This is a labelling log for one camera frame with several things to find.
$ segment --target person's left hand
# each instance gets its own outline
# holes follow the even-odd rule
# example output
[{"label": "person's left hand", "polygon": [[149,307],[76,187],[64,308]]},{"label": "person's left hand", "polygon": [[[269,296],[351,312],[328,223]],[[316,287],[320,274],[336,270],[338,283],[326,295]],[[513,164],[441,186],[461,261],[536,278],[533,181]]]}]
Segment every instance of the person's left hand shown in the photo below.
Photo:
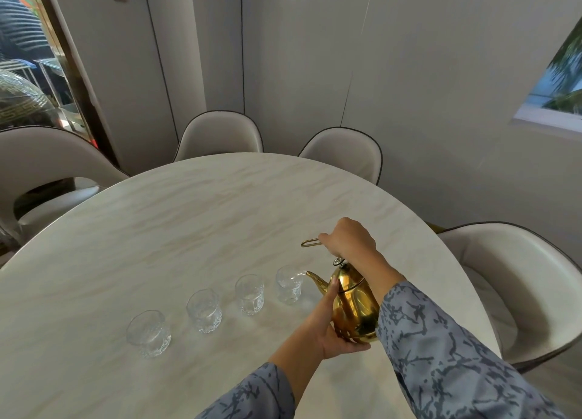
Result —
[{"label": "person's left hand", "polygon": [[328,291],[304,321],[305,328],[314,336],[315,341],[321,347],[323,359],[333,358],[344,353],[368,350],[371,347],[368,343],[347,342],[338,337],[331,327],[333,301],[338,295],[338,289],[339,280],[337,277],[333,277]]}]

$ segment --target gold teapot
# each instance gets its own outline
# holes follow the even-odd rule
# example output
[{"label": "gold teapot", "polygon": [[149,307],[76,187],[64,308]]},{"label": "gold teapot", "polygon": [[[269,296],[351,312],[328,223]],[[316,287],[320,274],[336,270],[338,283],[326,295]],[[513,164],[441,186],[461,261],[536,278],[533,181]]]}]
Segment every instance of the gold teapot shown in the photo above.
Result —
[{"label": "gold teapot", "polygon": [[[302,242],[301,247],[320,244],[322,243],[314,238]],[[372,289],[360,272],[343,258],[336,258],[333,265],[337,266],[337,269],[331,275],[329,282],[313,272],[306,272],[322,294],[327,292],[332,278],[338,277],[339,291],[333,302],[331,316],[333,329],[346,341],[361,343],[375,340],[380,306],[374,298]]]}]

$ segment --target gray patterned sleeve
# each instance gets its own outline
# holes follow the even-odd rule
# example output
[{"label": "gray patterned sleeve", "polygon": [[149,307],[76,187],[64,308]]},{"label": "gray patterned sleeve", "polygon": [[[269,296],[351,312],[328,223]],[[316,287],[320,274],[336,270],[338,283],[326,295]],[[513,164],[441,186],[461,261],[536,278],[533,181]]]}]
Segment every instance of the gray patterned sleeve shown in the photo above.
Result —
[{"label": "gray patterned sleeve", "polygon": [[376,332],[419,419],[565,418],[409,282],[384,297]]},{"label": "gray patterned sleeve", "polygon": [[295,397],[287,376],[275,364],[266,363],[223,394],[196,419],[291,419]]}]

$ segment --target chair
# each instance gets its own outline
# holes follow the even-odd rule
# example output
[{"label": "chair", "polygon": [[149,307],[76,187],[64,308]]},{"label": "chair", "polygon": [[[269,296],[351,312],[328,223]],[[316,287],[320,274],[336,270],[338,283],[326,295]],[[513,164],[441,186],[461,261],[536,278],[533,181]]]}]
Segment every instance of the chair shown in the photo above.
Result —
[{"label": "chair", "polygon": [[[0,165],[0,224],[20,245],[103,188],[128,178],[82,137],[49,126],[1,130]],[[17,220],[19,196],[67,178],[91,179],[95,185],[46,201]]]},{"label": "chair", "polygon": [[582,334],[582,272],[557,247],[515,224],[475,223],[438,235],[466,271],[503,359],[527,372]]},{"label": "chair", "polygon": [[233,111],[208,111],[188,124],[174,161],[225,152],[263,152],[257,125]]},{"label": "chair", "polygon": [[336,166],[375,185],[382,172],[382,150],[367,134],[351,128],[320,131],[307,142],[299,157]]}]

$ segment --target clear drinking glass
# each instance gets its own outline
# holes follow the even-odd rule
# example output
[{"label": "clear drinking glass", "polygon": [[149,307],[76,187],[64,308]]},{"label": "clear drinking glass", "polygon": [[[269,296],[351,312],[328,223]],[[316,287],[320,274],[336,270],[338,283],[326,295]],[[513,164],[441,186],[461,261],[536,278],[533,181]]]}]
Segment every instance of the clear drinking glass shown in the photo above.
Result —
[{"label": "clear drinking glass", "polygon": [[186,304],[186,312],[198,331],[203,334],[214,331],[222,321],[218,295],[212,289],[194,293]]},{"label": "clear drinking glass", "polygon": [[305,272],[295,266],[283,266],[275,275],[277,298],[285,304],[294,304],[301,296]]},{"label": "clear drinking glass", "polygon": [[140,348],[144,358],[153,358],[168,348],[172,335],[166,318],[159,310],[147,310],[127,326],[127,342]]},{"label": "clear drinking glass", "polygon": [[265,283],[254,274],[243,275],[235,285],[236,298],[240,309],[246,315],[254,315],[265,303]]}]

